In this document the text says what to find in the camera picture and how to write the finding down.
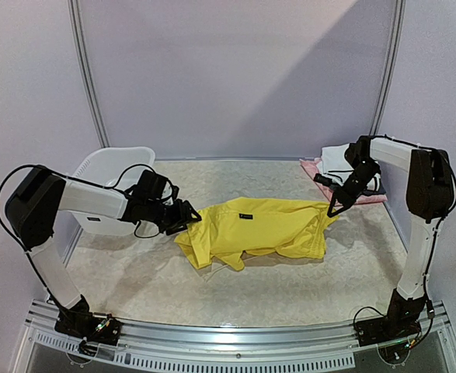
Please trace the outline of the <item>yellow garment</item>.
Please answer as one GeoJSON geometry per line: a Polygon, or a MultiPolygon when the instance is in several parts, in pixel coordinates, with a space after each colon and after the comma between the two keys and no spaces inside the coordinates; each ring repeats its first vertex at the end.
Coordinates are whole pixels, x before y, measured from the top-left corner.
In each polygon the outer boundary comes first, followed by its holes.
{"type": "Polygon", "coordinates": [[[189,224],[175,243],[197,270],[217,259],[241,271],[245,254],[321,260],[325,230],[338,220],[328,209],[322,201],[239,197],[200,210],[201,221],[189,224]]]}

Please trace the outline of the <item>white t-shirt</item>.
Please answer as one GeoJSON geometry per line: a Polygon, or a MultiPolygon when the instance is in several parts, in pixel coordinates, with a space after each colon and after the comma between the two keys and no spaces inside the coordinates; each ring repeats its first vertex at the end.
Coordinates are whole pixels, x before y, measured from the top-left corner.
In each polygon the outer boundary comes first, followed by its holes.
{"type": "MultiPolygon", "coordinates": [[[[317,161],[318,173],[334,179],[341,185],[353,172],[352,166],[345,159],[345,152],[349,145],[330,146],[322,148],[321,160],[317,161]]],[[[363,191],[364,195],[375,195],[381,184],[381,175],[375,174],[363,191]]]]}

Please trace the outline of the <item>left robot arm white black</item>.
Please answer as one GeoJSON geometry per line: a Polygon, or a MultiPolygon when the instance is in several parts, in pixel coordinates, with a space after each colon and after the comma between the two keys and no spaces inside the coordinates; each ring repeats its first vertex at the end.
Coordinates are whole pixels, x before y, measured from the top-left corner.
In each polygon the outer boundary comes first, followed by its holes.
{"type": "Polygon", "coordinates": [[[139,227],[152,223],[158,233],[172,235],[201,221],[179,188],[152,167],[138,163],[141,174],[123,190],[67,176],[42,165],[26,165],[22,182],[0,209],[0,223],[23,249],[35,274],[78,337],[94,331],[89,306],[71,280],[54,244],[54,223],[61,211],[104,217],[139,227]]]}

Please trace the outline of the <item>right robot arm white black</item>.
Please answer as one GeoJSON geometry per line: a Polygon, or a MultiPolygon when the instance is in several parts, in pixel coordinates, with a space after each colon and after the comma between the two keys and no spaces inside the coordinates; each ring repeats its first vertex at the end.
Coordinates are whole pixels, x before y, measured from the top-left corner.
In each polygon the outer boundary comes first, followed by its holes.
{"type": "Polygon", "coordinates": [[[437,237],[456,205],[456,179],[445,150],[414,145],[384,136],[364,135],[349,144],[344,155],[353,171],[332,193],[327,215],[350,209],[372,177],[387,163],[407,173],[406,206],[411,216],[408,255],[392,292],[381,332],[398,338],[429,303],[427,285],[437,237]]]}

